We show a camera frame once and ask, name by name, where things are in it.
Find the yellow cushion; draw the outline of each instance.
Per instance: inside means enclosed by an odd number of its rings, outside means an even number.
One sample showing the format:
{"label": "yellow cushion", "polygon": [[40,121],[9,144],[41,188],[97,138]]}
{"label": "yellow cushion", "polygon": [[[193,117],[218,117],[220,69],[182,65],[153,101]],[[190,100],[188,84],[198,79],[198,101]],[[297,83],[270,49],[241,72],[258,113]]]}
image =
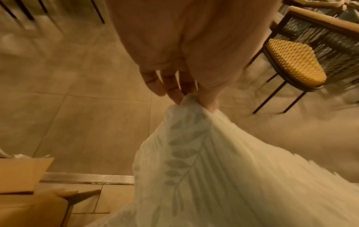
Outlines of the yellow cushion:
{"label": "yellow cushion", "polygon": [[281,66],[303,84],[317,87],[326,81],[325,72],[310,46],[286,40],[270,39],[267,47]]}

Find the wooden armrest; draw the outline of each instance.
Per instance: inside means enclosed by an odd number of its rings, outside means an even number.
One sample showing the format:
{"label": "wooden armrest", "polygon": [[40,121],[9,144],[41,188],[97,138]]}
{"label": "wooden armrest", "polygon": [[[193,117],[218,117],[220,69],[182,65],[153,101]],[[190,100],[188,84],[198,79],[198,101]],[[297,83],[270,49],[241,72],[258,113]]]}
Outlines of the wooden armrest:
{"label": "wooden armrest", "polygon": [[301,8],[298,8],[295,6],[290,6],[288,12],[300,14],[300,15],[306,16],[308,18],[312,18],[317,21],[322,21],[322,22],[325,22],[328,24],[332,24],[336,27],[341,27],[341,28],[344,28],[344,29],[347,29],[347,30],[350,30],[350,31],[353,31],[353,32],[356,32],[359,34],[359,24],[356,24],[356,23],[344,21],[344,20],[341,20],[338,18],[334,18],[334,17],[327,16],[327,15],[320,14],[320,13],[316,13],[316,12],[313,12],[313,11],[310,11],[307,9],[301,9]]}
{"label": "wooden armrest", "polygon": [[295,0],[295,1],[303,5],[303,7],[313,7],[313,8],[338,8],[345,3],[345,0],[340,0],[340,1]]}

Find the floor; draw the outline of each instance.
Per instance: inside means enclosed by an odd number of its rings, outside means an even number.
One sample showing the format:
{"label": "floor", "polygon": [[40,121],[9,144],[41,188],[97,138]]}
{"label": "floor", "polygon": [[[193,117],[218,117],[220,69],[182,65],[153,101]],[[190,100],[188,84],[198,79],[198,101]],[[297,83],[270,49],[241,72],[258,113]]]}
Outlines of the floor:
{"label": "floor", "polygon": [[[132,175],[141,143],[172,101],[145,86],[103,5],[89,0],[24,0],[36,23],[4,1],[0,9],[0,147],[9,154],[55,157],[50,171]],[[260,56],[220,98],[220,110],[257,138],[359,182],[359,88],[344,83],[306,94],[281,83]]]}
{"label": "floor", "polygon": [[67,227],[84,227],[111,212],[117,211],[123,205],[132,203],[134,200],[133,185],[40,183],[35,188],[35,192],[49,189],[64,189],[65,191],[79,192],[101,190],[99,196],[94,196],[74,206]]}

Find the finger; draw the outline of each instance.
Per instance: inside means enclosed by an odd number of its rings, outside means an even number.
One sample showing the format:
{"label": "finger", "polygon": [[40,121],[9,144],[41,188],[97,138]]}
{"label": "finger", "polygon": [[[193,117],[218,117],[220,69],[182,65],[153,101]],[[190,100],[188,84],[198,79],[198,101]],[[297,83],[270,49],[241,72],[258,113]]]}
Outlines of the finger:
{"label": "finger", "polygon": [[161,78],[166,87],[167,95],[176,104],[180,104],[184,95],[178,86],[175,70],[161,70]]}
{"label": "finger", "polygon": [[179,72],[179,85],[184,95],[196,92],[196,82],[190,72]]}
{"label": "finger", "polygon": [[146,83],[147,87],[158,96],[166,95],[166,88],[158,78],[156,71],[140,71],[141,76]]}
{"label": "finger", "polygon": [[211,113],[218,109],[218,96],[223,88],[205,88],[198,84],[198,102]]}

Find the metal threshold strip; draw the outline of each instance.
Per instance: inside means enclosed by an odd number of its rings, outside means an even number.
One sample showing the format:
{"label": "metal threshold strip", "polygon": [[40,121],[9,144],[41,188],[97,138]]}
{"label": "metal threshold strip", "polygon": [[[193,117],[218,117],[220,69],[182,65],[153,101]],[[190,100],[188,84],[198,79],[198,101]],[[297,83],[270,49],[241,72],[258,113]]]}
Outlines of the metal threshold strip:
{"label": "metal threshold strip", "polygon": [[45,173],[40,182],[63,184],[116,184],[135,185],[133,176],[99,175],[99,174],[72,174],[72,173]]}

